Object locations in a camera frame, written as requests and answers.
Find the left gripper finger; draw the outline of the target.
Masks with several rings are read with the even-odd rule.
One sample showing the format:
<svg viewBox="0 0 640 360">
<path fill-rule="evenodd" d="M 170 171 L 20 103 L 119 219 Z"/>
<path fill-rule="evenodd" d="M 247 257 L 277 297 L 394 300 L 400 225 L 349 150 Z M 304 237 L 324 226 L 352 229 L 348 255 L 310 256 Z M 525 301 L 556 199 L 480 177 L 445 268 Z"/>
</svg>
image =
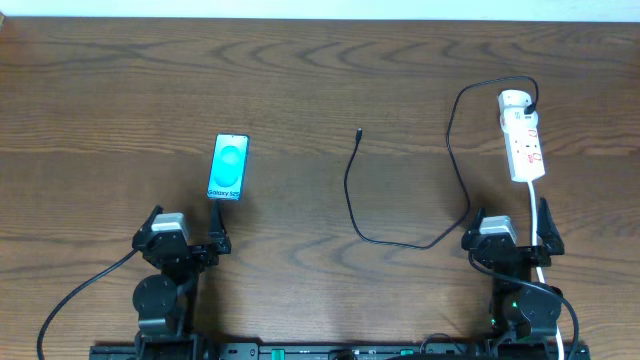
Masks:
<svg viewBox="0 0 640 360">
<path fill-rule="evenodd" d="M 223 224 L 220 201 L 214 201 L 211 210 L 208 236 L 218 254 L 230 254 L 231 242 Z"/>
<path fill-rule="evenodd" d="M 163 213 L 163 208 L 156 205 L 151 211 L 149 217 L 144 221 L 140 229 L 133 236 L 134 245 L 146 245 L 152 238 L 152 224 L 155 218 Z"/>
</svg>

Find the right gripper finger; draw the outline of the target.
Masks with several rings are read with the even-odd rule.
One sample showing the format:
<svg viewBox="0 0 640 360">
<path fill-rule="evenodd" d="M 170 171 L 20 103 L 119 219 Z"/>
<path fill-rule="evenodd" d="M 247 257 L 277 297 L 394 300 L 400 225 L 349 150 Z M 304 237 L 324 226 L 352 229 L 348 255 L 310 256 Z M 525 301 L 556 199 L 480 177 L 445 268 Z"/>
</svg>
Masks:
<svg viewBox="0 0 640 360">
<path fill-rule="evenodd" d="M 564 242 L 553 221 L 549 204 L 544 197 L 540 198 L 537 220 L 538 229 L 536 233 L 542 240 L 542 245 L 547 249 L 547 252 L 550 255 L 564 255 Z"/>
<path fill-rule="evenodd" d="M 463 248 L 476 248 L 478 242 L 480 241 L 480 227 L 483 219 L 486 217 L 486 210 L 484 208 L 480 208 L 475 219 L 471 222 L 470 227 L 466 230 L 464 235 L 462 236 L 462 247 Z"/>
</svg>

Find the Galaxy smartphone with cyan screen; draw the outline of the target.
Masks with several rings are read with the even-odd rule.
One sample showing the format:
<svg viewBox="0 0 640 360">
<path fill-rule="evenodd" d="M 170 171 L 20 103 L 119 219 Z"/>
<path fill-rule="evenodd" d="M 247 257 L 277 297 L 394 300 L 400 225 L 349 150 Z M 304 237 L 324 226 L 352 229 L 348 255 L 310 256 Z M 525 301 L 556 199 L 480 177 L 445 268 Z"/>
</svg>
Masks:
<svg viewBox="0 0 640 360">
<path fill-rule="evenodd" d="M 241 198 L 250 137 L 220 133 L 215 139 L 207 197 L 237 201 Z"/>
</svg>

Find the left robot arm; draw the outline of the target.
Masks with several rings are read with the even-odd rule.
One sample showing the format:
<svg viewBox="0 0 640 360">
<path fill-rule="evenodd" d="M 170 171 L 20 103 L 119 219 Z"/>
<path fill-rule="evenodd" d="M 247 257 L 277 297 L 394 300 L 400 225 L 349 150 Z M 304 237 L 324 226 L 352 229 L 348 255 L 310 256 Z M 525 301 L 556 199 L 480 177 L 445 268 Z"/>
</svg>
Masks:
<svg viewBox="0 0 640 360">
<path fill-rule="evenodd" d="M 156 206 L 132 239 L 132 248 L 159 270 L 136 286 L 132 303 L 138 312 L 137 359 L 217 359 L 214 342 L 194 331 L 199 277 L 231 252 L 221 206 L 212 205 L 209 241 L 191 245 L 182 213 Z"/>
</svg>

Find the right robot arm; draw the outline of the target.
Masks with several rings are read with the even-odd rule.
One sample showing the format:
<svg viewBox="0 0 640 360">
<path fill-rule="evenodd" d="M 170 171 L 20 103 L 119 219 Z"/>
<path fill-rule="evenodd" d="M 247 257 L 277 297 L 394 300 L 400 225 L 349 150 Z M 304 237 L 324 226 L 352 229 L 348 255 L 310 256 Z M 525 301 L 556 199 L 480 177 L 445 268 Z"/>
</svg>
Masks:
<svg viewBox="0 0 640 360">
<path fill-rule="evenodd" d="M 486 215 L 480 209 L 461 239 L 472 267 L 492 278 L 489 314 L 492 333 L 474 352 L 503 359 L 568 359 L 573 352 L 562 341 L 549 346 L 557 334 L 563 308 L 573 316 L 562 291 L 532 279 L 536 268 L 549 267 L 553 256 L 565 253 L 564 243 L 553 222 L 549 205 L 542 198 L 534 207 L 537 242 L 516 244 L 510 218 Z"/>
</svg>

